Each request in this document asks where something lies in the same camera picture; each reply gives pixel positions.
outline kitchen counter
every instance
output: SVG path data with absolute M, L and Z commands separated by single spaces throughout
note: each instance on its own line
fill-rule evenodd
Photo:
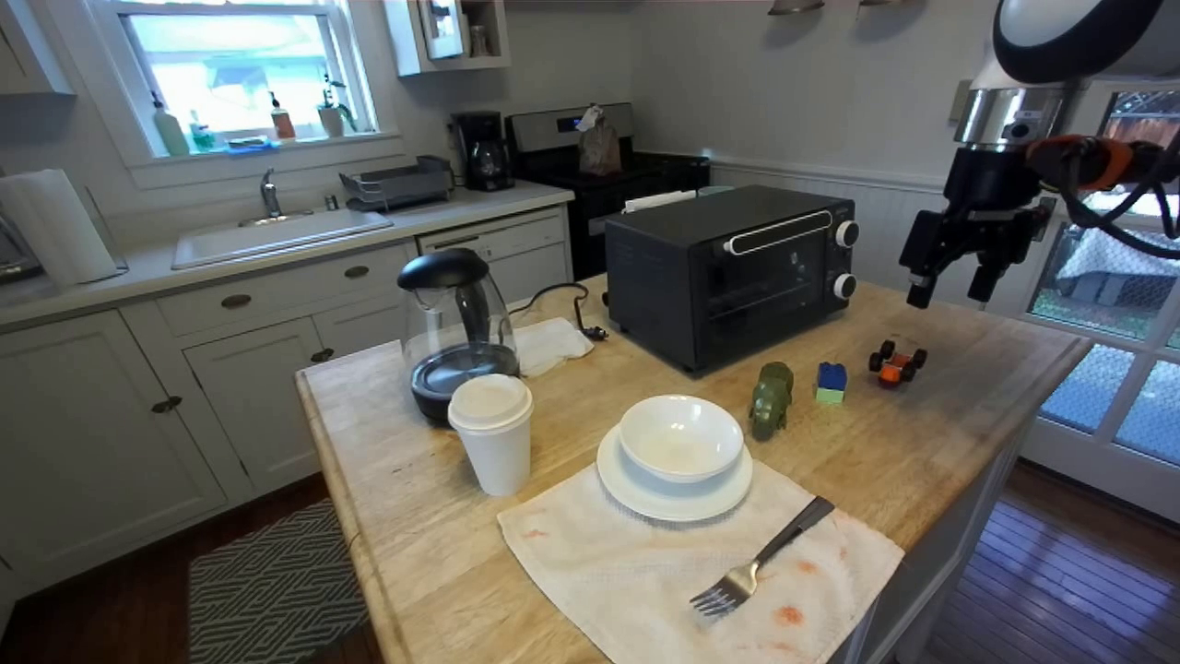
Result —
M 313 261 L 327 253 L 345 253 L 362 248 L 378 248 L 396 239 L 412 239 L 425 231 L 439 229 L 458 229 L 458 225 L 474 225 L 474 220 L 493 220 L 539 206 L 564 206 L 571 193 L 564 188 L 547 188 L 547 183 L 527 183 L 519 182 L 517 188 L 501 193 L 458 193 L 446 202 L 429 202 L 429 206 L 405 206 L 388 216 L 391 225 L 353 231 L 353 237 L 333 237 L 317 242 L 300 242 L 284 250 L 264 250 L 264 253 L 247 253 L 233 261 L 210 261 L 210 265 L 190 265 L 190 268 L 174 268 L 176 242 L 161 248 L 139 248 L 124 250 L 124 272 L 97 285 L 78 285 L 78 287 L 55 287 L 47 277 L 37 280 L 16 280 L 0 287 L 0 327 L 31 324 L 42 317 L 59 317 L 59 313 L 81 313 L 97 306 L 114 306 L 124 297 L 142 297 L 157 291 L 176 291 L 176 287 L 194 287 L 210 280 L 227 280 L 242 272 L 260 272 L 260 268 L 280 268 L 295 261 Z
M 874 383 L 865 354 L 881 338 L 928 351 L 914 383 Z M 1024 424 L 1083 351 L 1080 334 L 977 309 L 911 309 L 874 285 L 842 317 L 700 378 L 612 333 L 586 359 L 527 378 L 533 467 L 514 499 L 483 499 L 458 434 L 425 424 L 396 341 L 301 367 L 300 395 L 388 659 L 601 659 L 506 550 L 493 515 L 592 466 L 596 437 L 629 402 L 705 395 L 743 424 L 758 363 L 789 362 L 789 424 L 748 443 L 751 458 L 879 526 L 908 550 L 904 566 L 918 566 L 971 555 Z M 810 398 L 817 362 L 849 363 L 845 404 Z M 928 555 L 920 544 L 945 537 L 975 494 L 982 515 L 962 515 L 948 554 Z

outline faucet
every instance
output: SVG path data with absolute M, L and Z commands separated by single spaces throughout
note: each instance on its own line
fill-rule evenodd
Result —
M 260 174 L 258 195 L 260 195 L 260 216 L 280 220 L 284 206 L 280 206 L 280 188 L 273 183 L 273 170 Z

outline cable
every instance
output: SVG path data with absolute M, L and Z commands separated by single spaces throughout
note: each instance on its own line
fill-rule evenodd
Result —
M 1136 182 L 1136 188 L 1107 212 L 1096 212 L 1088 202 L 1078 200 L 1078 183 L 1080 183 L 1080 156 L 1068 163 L 1068 175 L 1062 182 L 1058 195 L 1066 200 L 1066 210 L 1068 216 L 1080 225 L 1080 229 L 1101 229 L 1107 237 L 1115 237 L 1117 242 L 1128 242 L 1142 253 L 1153 253 L 1153 257 L 1180 257 L 1180 248 L 1163 248 L 1163 242 L 1150 242 L 1142 237 L 1132 237 L 1128 229 L 1117 225 L 1120 212 L 1128 212 L 1147 193 L 1153 193 L 1153 202 L 1159 202 L 1159 212 L 1163 212 L 1163 231 L 1168 239 L 1176 239 L 1176 216 L 1171 216 L 1171 206 L 1168 206 L 1168 195 L 1165 195 L 1165 182 L 1176 175 L 1176 167 L 1180 167 L 1180 134 L 1168 138 L 1165 151 L 1153 156 L 1150 170 L 1142 174 L 1142 182 Z
M 580 333 L 581 333 L 590 341 L 601 341 L 601 338 L 608 334 L 608 333 L 596 327 L 596 324 L 586 327 L 586 320 L 581 320 L 581 301 L 590 297 L 590 287 L 580 285 L 580 280 L 559 280 L 559 285 L 539 287 L 523 306 L 514 306 L 509 317 L 530 309 L 530 306 L 533 306 L 541 295 L 549 295 L 549 291 L 580 291 L 580 295 L 575 295 L 575 324 L 580 324 Z

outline kitchen sink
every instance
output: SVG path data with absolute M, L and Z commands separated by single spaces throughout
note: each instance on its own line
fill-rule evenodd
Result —
M 388 216 L 388 212 L 358 212 L 358 210 L 258 216 L 247 225 L 181 237 L 174 265 L 187 268 L 187 265 L 237 261 L 247 253 L 323 242 L 323 239 L 340 239 L 340 237 L 391 229 L 391 225 L 396 225 L 396 216 Z

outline bottle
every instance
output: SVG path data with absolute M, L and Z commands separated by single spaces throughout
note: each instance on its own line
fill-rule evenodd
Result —
M 176 120 L 176 114 L 168 114 L 166 105 L 161 105 L 161 98 L 157 98 L 157 92 L 150 92 L 150 120 L 153 120 L 153 134 L 157 134 L 157 138 L 161 138 L 161 147 L 176 159 L 176 156 L 187 156 L 187 138 L 184 138 L 184 134 L 181 134 L 181 120 Z
M 217 137 L 210 134 L 210 124 L 200 120 L 200 114 L 190 110 L 190 120 L 187 120 L 187 138 L 194 151 L 214 151 L 217 147 Z
M 317 114 L 322 114 L 322 124 L 323 124 L 327 137 L 344 137 L 344 114 L 333 103 L 335 88 L 344 88 L 344 84 L 323 75 L 323 103 L 317 105 Z
M 270 92 L 270 120 L 273 120 L 273 137 L 295 138 L 292 114 L 284 110 L 278 92 Z

